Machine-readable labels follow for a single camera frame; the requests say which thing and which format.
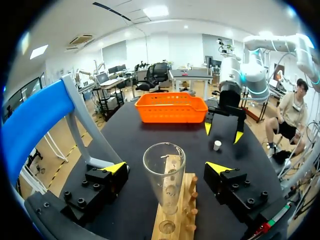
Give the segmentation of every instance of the orange basket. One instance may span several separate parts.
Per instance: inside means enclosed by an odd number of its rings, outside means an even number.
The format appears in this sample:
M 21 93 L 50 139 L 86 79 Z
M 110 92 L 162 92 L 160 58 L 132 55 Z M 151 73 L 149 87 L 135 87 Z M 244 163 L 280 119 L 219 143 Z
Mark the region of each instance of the orange basket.
M 202 98 L 187 92 L 147 93 L 134 105 L 144 123 L 201 123 L 208 111 Z

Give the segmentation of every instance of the man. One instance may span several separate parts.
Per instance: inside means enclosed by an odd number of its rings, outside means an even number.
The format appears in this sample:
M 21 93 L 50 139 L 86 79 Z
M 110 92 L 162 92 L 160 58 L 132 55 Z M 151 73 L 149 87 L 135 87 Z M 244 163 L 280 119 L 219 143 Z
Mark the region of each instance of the man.
M 304 96 L 307 94 L 308 85 L 301 78 L 297 81 L 295 92 L 287 93 L 281 100 L 277 110 L 277 117 L 270 118 L 265 123 L 266 137 L 270 146 L 268 157 L 275 153 L 274 134 L 281 134 L 289 139 L 291 145 L 298 144 L 301 132 L 307 121 L 307 108 Z M 305 148 L 305 141 L 301 139 L 293 153 L 293 157 L 300 154 Z

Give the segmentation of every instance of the window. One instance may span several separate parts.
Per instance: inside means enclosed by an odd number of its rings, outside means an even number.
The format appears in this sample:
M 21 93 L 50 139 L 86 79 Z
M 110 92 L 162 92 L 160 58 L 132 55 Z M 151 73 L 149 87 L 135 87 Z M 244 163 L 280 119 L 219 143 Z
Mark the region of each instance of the window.
M 42 84 L 40 78 L 29 82 L 19 91 L 17 91 L 5 104 L 2 106 L 2 120 L 3 123 L 12 115 L 12 113 L 19 107 L 24 101 L 27 100 L 30 96 L 42 89 Z

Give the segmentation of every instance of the wooden peg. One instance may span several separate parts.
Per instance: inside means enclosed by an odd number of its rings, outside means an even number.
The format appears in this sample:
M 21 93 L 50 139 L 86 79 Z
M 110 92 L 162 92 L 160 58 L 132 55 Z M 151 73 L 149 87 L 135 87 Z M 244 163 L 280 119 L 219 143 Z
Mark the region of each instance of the wooden peg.
M 189 200 L 189 205 L 193 205 L 194 201 L 196 200 L 196 198 L 198 197 L 198 193 L 195 191 L 191 194 L 190 200 Z
M 187 214 L 186 214 L 186 216 L 188 217 L 188 218 L 193 218 L 195 215 L 197 215 L 198 214 L 198 209 L 196 209 L 196 208 L 194 208 L 194 209 L 191 209 L 191 211 L 190 212 L 188 212 Z
M 194 232 L 194 231 L 197 229 L 197 226 L 196 226 L 196 225 L 186 225 L 186 226 L 185 226 L 185 229 L 186 229 L 187 231 Z
M 195 189 L 195 186 L 197 184 L 197 181 L 198 181 L 198 177 L 197 176 L 194 176 L 191 180 L 191 184 L 190 184 L 190 187 L 189 187 L 189 193 L 192 194 L 194 192 L 194 189 Z

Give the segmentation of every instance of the air conditioner vent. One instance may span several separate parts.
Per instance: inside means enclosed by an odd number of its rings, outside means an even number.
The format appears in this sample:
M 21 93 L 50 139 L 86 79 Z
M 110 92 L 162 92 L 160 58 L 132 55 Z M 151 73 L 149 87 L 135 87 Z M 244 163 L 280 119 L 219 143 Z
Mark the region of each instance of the air conditioner vent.
M 75 37 L 69 44 L 70 45 L 84 44 L 90 41 L 92 38 L 93 36 L 90 34 L 82 34 L 80 36 Z
M 86 42 L 86 43 L 85 43 L 85 45 L 84 45 L 83 47 L 86 47 L 87 45 L 89 45 L 90 43 L 92 43 L 92 42 L 94 42 L 94 41 L 95 41 L 95 39 L 92 39 L 92 40 L 90 40 L 90 41 Z
M 75 49 L 79 49 L 78 47 L 74 46 L 74 47 L 67 47 L 67 50 L 75 50 Z

